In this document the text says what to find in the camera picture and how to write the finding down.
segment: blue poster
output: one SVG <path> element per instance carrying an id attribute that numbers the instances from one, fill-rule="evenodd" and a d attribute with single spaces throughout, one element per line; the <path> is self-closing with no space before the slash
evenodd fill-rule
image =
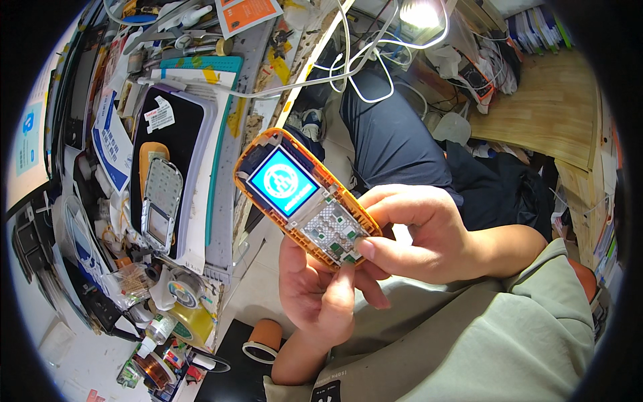
<path id="1" fill-rule="evenodd" d="M 281 149 L 272 154 L 249 182 L 286 217 L 319 189 Z"/>
<path id="2" fill-rule="evenodd" d="M 20 176 L 39 164 L 42 102 L 27 105 L 15 135 L 15 175 Z"/>

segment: sneaker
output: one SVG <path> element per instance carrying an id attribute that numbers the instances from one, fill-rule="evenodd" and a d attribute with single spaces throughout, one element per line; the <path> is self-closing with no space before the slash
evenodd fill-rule
<path id="1" fill-rule="evenodd" d="M 319 109 L 310 109 L 303 112 L 302 133 L 315 142 L 322 142 L 325 133 L 323 127 L 323 113 Z"/>
<path id="2" fill-rule="evenodd" d="M 288 117 L 285 119 L 285 123 L 292 125 L 293 127 L 297 128 L 298 130 L 302 130 L 302 114 L 299 112 L 292 111 L 288 115 Z"/>

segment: small light bulb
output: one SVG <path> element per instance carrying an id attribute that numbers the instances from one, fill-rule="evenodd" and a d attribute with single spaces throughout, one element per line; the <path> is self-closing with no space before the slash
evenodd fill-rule
<path id="1" fill-rule="evenodd" d="M 418 28 L 435 28 L 440 24 L 432 0 L 406 0 L 400 10 L 400 18 Z"/>

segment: circuit board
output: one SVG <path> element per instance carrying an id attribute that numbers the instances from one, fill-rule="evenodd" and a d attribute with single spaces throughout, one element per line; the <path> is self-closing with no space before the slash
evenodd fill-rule
<path id="1" fill-rule="evenodd" d="M 328 205 L 300 231 L 337 264 L 355 262 L 361 257 L 354 249 L 355 239 L 369 234 L 334 198 L 324 202 Z"/>

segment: wooden shelf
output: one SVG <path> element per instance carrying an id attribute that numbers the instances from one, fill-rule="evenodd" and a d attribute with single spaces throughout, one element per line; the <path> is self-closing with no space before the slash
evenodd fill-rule
<path id="1" fill-rule="evenodd" d="M 597 104 L 594 75 L 578 50 L 527 55 L 518 90 L 499 94 L 489 114 L 471 114 L 471 136 L 531 149 L 589 171 Z"/>

